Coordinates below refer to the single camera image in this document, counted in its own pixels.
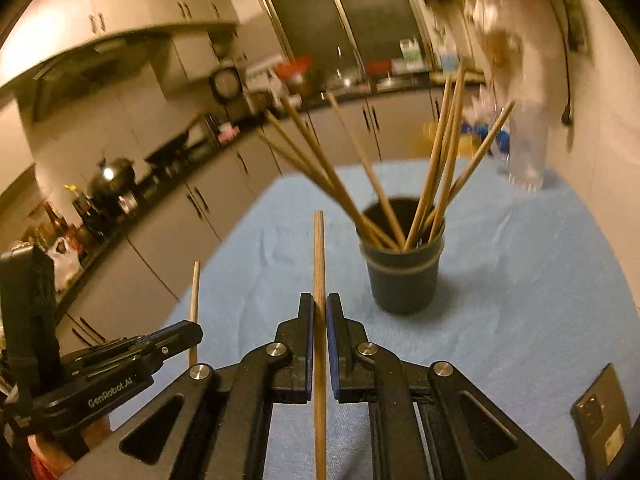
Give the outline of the left hand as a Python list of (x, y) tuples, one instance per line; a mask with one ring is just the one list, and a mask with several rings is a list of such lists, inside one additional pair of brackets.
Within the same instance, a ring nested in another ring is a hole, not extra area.
[[(112, 433), (108, 416), (82, 428), (80, 434), (85, 444), (92, 450)], [(32, 434), (27, 438), (30, 449), (30, 468), (38, 480), (54, 480), (70, 469), (75, 461), (52, 439), (44, 434)]]

